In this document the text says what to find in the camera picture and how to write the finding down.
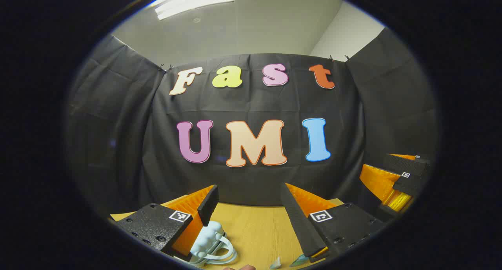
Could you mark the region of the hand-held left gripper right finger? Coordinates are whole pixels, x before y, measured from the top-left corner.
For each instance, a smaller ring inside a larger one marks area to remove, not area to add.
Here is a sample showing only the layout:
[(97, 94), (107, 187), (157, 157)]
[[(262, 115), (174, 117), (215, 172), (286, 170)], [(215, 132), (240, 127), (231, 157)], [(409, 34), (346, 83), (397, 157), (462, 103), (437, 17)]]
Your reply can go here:
[(343, 255), (385, 227), (353, 203), (334, 204), (289, 183), (281, 185), (281, 201), (310, 262)]

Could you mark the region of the black backdrop cloth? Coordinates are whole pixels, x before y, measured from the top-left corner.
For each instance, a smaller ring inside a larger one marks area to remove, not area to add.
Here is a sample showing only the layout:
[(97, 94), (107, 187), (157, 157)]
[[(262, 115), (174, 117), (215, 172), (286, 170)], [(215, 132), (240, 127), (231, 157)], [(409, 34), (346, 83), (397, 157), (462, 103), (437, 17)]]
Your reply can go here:
[(276, 206), (283, 183), (377, 214), (363, 162), (425, 159), (440, 138), (429, 80), (388, 28), (346, 62), (237, 54), (169, 71), (108, 35), (76, 76), (66, 127), (71, 175), (101, 214), (212, 184), (223, 203)]

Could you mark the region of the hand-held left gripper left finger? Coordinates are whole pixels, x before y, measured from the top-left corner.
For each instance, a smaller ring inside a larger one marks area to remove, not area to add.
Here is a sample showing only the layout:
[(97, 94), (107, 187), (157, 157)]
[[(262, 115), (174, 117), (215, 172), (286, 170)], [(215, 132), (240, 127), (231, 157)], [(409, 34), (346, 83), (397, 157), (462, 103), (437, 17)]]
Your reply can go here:
[(191, 259), (191, 249), (219, 201), (217, 185), (174, 200), (149, 203), (115, 223), (127, 234), (166, 255)]

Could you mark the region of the blue skin care tube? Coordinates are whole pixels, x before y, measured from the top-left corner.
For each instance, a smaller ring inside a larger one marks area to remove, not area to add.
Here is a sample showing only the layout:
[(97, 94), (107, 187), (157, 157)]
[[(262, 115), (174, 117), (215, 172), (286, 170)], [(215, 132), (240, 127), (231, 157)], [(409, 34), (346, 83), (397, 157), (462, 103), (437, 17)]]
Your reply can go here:
[(294, 268), (294, 267), (297, 267), (299, 265), (303, 265), (308, 262), (309, 262), (309, 257), (305, 256), (304, 254), (301, 254), (297, 259), (294, 260), (294, 262), (292, 262), (289, 265), (289, 268)]

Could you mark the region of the ceiling light fixture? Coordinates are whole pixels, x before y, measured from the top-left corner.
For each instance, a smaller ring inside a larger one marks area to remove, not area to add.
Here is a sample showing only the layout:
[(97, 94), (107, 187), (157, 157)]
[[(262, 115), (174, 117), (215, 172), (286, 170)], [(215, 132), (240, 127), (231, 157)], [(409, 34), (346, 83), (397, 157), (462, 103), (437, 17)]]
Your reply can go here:
[(164, 20), (193, 9), (234, 1), (235, 0), (156, 0), (151, 3), (149, 7), (154, 8), (159, 20)]

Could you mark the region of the light blue suitcase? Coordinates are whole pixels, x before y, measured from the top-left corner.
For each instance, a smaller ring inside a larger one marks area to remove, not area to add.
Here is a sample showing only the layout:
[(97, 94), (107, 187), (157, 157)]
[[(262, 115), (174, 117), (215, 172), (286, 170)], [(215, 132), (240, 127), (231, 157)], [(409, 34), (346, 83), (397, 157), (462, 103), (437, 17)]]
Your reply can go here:
[(194, 266), (230, 264), (237, 258), (237, 251), (227, 233), (216, 221), (210, 221), (201, 229), (190, 254), (192, 257), (188, 263)]

